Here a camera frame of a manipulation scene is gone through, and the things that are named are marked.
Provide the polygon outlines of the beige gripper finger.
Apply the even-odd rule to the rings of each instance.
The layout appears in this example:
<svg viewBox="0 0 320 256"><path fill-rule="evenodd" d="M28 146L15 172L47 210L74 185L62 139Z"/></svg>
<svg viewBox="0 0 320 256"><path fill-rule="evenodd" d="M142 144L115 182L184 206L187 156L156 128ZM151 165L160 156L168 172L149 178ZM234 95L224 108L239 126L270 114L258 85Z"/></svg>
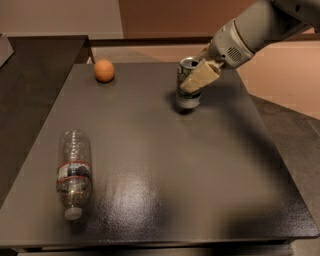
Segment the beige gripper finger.
<svg viewBox="0 0 320 256"><path fill-rule="evenodd" d="M207 44L195 57L197 61L201 61L202 59L206 59L208 57L209 44Z"/></svg>
<svg viewBox="0 0 320 256"><path fill-rule="evenodd" d="M182 82L180 88L186 93L194 93L220 77L220 64L201 60L196 68Z"/></svg>

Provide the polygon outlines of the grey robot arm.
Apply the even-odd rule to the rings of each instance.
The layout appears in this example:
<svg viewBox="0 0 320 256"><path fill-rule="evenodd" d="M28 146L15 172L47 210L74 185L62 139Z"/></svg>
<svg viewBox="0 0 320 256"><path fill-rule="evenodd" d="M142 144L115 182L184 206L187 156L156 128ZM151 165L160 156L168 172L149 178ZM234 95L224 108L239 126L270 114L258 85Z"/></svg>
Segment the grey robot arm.
<svg viewBox="0 0 320 256"><path fill-rule="evenodd" d="M194 93L217 80L223 68L238 68L269 44L311 27L320 30L320 0L257 0L215 32L180 88Z"/></svg>

